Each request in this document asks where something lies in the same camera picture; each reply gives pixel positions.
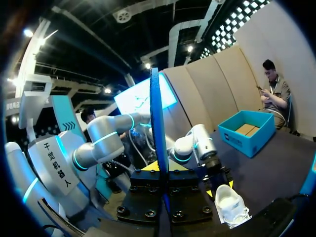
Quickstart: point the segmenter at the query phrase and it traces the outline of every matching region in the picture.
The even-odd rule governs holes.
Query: man sitting
[[[276,72],[276,67],[271,60],[263,63],[265,74],[268,78],[263,90],[261,101],[264,103],[263,112],[271,113],[275,118],[276,129],[281,129],[286,124],[287,107],[290,98],[290,88],[286,81]]]

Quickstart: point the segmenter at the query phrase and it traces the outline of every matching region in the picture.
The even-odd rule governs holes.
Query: lanyard
[[[270,86],[270,90],[271,90],[271,94],[272,94],[272,95],[273,95],[273,92],[276,90],[278,81],[279,81],[279,77],[277,77],[277,83],[276,83],[276,86],[275,86],[275,89],[274,89],[274,90],[272,90],[272,86]]]

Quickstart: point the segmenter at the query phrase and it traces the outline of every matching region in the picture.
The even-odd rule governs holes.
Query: sign
[[[76,124],[71,121],[71,122],[63,123],[63,126],[65,127],[66,130],[72,130],[76,127]]]
[[[52,195],[66,196],[79,183],[66,161],[71,154],[67,154],[58,136],[38,139],[29,148],[29,154],[41,181]]]
[[[71,130],[72,133],[80,136],[85,141],[85,136],[78,124],[73,105],[68,95],[56,95],[52,97],[54,113],[60,131]]]
[[[7,99],[5,105],[5,116],[18,114],[20,111],[21,98]],[[46,100],[44,108],[51,107],[51,96]]]

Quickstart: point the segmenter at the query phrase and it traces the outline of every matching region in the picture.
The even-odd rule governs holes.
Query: chair
[[[291,118],[291,112],[292,112],[292,94],[290,94],[290,98],[289,98],[288,101],[289,101],[289,104],[288,104],[287,121],[285,122],[285,125],[283,126],[283,128],[280,129],[280,131],[284,131],[284,132],[291,132],[292,131],[292,127],[293,127],[292,124],[290,126],[290,118]]]

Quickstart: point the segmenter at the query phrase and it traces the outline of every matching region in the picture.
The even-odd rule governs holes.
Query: blue cardboard box
[[[259,129],[252,136],[235,132],[244,124]],[[242,110],[218,125],[222,140],[252,158],[275,133],[272,114]]]

